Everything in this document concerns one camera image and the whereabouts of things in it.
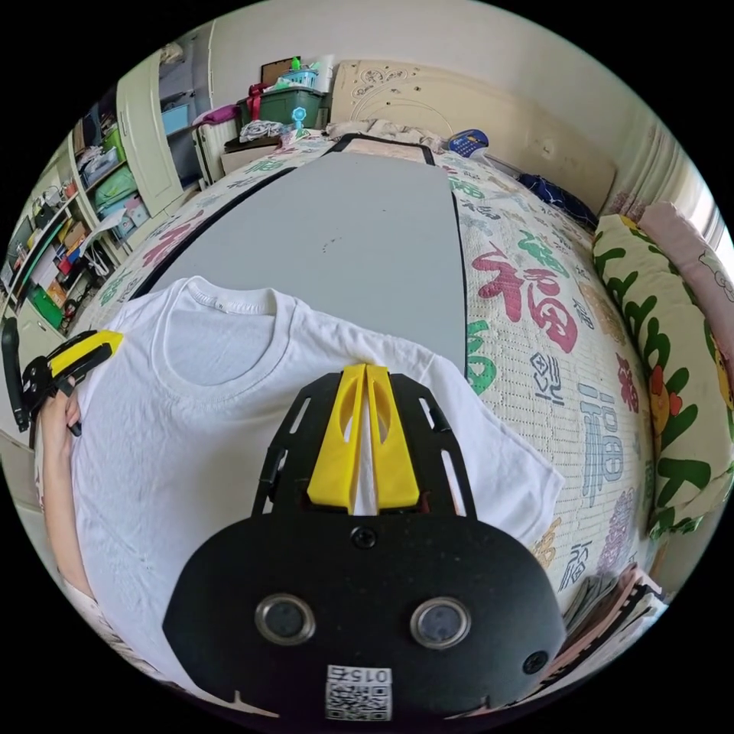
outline pink pillow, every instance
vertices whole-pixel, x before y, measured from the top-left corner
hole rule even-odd
[[[734,283],[698,230],[667,201],[651,204],[639,223],[680,271],[719,344],[734,385]]]

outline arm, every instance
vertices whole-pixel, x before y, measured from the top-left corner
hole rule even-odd
[[[43,471],[46,532],[59,573],[75,589],[94,599],[76,535],[70,457],[52,457],[44,451]]]
[[[94,599],[84,572],[71,486],[71,433],[80,418],[76,393],[68,398],[59,391],[41,410],[43,441],[44,516],[46,532],[59,573],[74,588]]]

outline green storage box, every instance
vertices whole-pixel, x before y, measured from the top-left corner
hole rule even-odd
[[[138,190],[132,172],[128,166],[122,166],[106,178],[94,192],[94,207],[99,212],[110,204],[122,201]]]
[[[119,163],[128,160],[125,155],[125,149],[122,147],[120,130],[117,125],[115,125],[115,127],[105,135],[105,139],[102,141],[102,150],[104,150],[105,153],[107,151],[111,151],[113,148],[117,148],[117,160]]]
[[[37,285],[28,296],[38,313],[54,328],[58,329],[63,321],[61,309],[51,300],[49,294]]]
[[[264,122],[280,122],[282,125],[293,124],[293,111],[297,107],[306,110],[303,120],[305,128],[316,127],[319,109],[322,106],[323,92],[314,92],[313,89],[297,87],[296,89],[277,89],[274,92],[265,92],[260,97],[260,119]],[[247,99],[237,102],[242,114],[242,124],[252,121],[247,109]]]

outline white t-shirt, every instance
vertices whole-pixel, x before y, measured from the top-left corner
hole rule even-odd
[[[461,446],[479,519],[528,546],[551,522],[560,475],[451,362],[417,344],[203,278],[127,303],[107,328],[125,338],[80,385],[73,442],[84,567],[122,640],[196,695],[161,627],[171,593],[201,544],[250,515],[276,430],[301,388],[328,372],[384,365],[426,385]],[[363,471],[357,514],[375,511],[371,484]]]

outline headboard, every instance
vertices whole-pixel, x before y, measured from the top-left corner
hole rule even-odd
[[[331,122],[369,119],[423,128],[443,138],[482,130],[490,158],[547,178],[595,213],[616,174],[606,155],[535,102],[442,69],[399,61],[340,62]]]

